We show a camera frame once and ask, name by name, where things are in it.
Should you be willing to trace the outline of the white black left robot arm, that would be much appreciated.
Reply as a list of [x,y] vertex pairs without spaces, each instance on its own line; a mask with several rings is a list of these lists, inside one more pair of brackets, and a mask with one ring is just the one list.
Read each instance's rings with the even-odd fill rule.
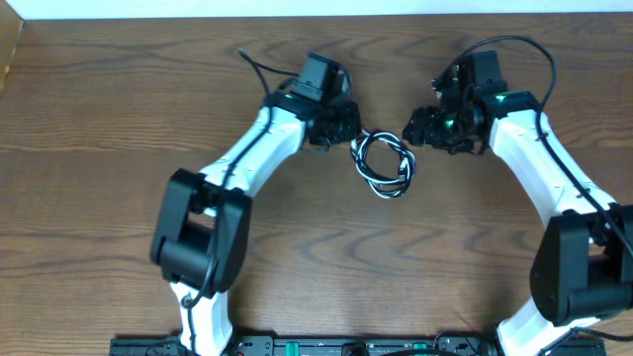
[[167,182],[149,248],[176,297],[183,355],[222,355],[233,335],[228,291],[243,265],[252,201],[306,142],[348,142],[361,132],[358,105],[298,94],[265,97],[253,125],[217,161],[180,168]]

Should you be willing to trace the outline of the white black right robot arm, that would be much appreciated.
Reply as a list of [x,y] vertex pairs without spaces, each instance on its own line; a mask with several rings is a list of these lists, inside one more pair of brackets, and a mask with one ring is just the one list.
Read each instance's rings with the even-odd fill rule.
[[632,209],[598,188],[552,132],[543,104],[498,75],[432,83],[439,104],[415,110],[404,137],[450,154],[490,150],[543,223],[530,297],[496,330],[502,355],[539,355],[574,331],[632,307]]

